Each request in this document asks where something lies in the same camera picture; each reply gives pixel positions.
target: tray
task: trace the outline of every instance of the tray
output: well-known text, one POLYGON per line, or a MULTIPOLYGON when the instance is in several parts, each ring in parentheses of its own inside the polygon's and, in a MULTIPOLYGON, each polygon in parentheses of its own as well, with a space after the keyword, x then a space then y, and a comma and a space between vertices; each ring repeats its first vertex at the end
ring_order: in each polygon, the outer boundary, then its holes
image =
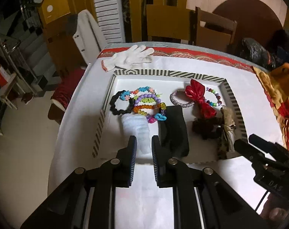
MULTIPOLYGON (((236 130, 234 131, 234 139, 247 140, 247 133, 243 121, 242 113, 235 96, 226 79, 205 74, 158 70, 158 69, 118 69, 114 72, 101 109, 100 118, 98 120, 98 128, 95 134, 93 146, 93 156, 101 160, 114 158, 119 149, 126 147, 128 139, 123 136, 123 128, 121 116, 114 116, 109 108, 111 97, 121 90, 136 90, 139 87, 150 86, 162 93, 161 100, 167 106, 172 106, 170 94, 176 90, 184 90, 187 85, 190 85, 190 80, 196 79, 205 87, 216 90, 222 98, 222 105, 229 106, 235 113, 236 130)), ((205 92, 205 98, 216 101, 216 97, 211 92, 205 92)), ((185 95, 178 96, 177 100, 182 103, 187 103, 188 98, 185 95)), ((116 102, 117 109, 126 109, 127 101, 120 99, 116 102)), ((221 106, 214 107, 217 111, 217 117, 221 117, 221 106)), ((199 116, 199 108, 194 105, 189 108, 183 108, 183 115, 187 125, 188 140, 190 151, 189 155, 182 160, 185 163, 204 163, 217 161, 217 140, 208 139, 202 140, 200 135, 192 132, 192 122, 199 116)), ((158 123, 149 124, 150 137, 158 135, 158 123)), ((237 152, 230 152, 228 158, 237 157, 237 152)), ((137 159, 138 163, 152 163, 152 154, 141 156, 137 159)))

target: red bow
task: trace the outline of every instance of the red bow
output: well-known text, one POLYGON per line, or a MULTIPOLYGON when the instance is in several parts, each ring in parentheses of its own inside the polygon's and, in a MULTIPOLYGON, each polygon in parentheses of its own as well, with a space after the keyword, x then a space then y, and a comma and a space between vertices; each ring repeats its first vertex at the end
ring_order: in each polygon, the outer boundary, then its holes
POLYGON ((210 119, 216 116, 216 111, 205 102, 203 95, 205 94, 205 86, 203 86, 198 81, 191 79, 191 86, 186 87, 186 96, 191 98, 191 100, 198 102, 200 105, 200 113, 205 119, 210 119))

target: black bracelet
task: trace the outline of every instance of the black bracelet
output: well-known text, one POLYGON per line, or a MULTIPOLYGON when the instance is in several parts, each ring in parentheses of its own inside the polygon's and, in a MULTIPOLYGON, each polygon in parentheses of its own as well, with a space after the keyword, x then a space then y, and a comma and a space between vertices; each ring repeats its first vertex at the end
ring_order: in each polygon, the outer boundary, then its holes
POLYGON ((129 99, 129 106, 126 110, 120 109, 119 111, 116 109, 115 102, 118 100, 120 95, 125 92, 125 90, 118 91, 116 95, 113 95, 109 104, 110 104, 110 111, 113 113, 113 115, 124 115, 124 114, 130 114, 132 112, 132 109, 134 107, 134 100, 129 99))

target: silver screw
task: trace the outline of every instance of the silver screw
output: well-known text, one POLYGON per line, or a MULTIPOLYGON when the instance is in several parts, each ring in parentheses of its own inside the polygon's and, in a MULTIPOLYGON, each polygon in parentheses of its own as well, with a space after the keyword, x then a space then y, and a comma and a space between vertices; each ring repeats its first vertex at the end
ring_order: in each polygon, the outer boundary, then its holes
POLYGON ((113 158, 111 161, 110 161, 111 164, 118 164, 120 163, 120 159, 118 158, 113 158))
POLYGON ((203 172, 205 172, 207 175, 211 175, 213 173, 213 169, 205 168, 205 169, 203 169, 203 172))
POLYGON ((81 167, 75 169, 75 173, 76 173, 77 175, 80 175, 80 174, 82 174, 83 172, 84 172, 84 169, 81 168, 81 167))
POLYGON ((168 160, 168 163, 171 164, 171 165, 176 165, 177 164, 177 160, 175 158, 170 158, 168 160))

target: tiled floor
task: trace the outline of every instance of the tiled floor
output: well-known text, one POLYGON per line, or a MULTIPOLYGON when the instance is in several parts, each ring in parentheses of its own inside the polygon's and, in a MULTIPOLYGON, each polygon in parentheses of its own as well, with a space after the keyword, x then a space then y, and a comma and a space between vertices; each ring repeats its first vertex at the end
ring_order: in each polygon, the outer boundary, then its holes
POLYGON ((47 197, 59 125, 47 118, 52 92, 7 108, 0 136, 0 211, 18 229, 47 197))

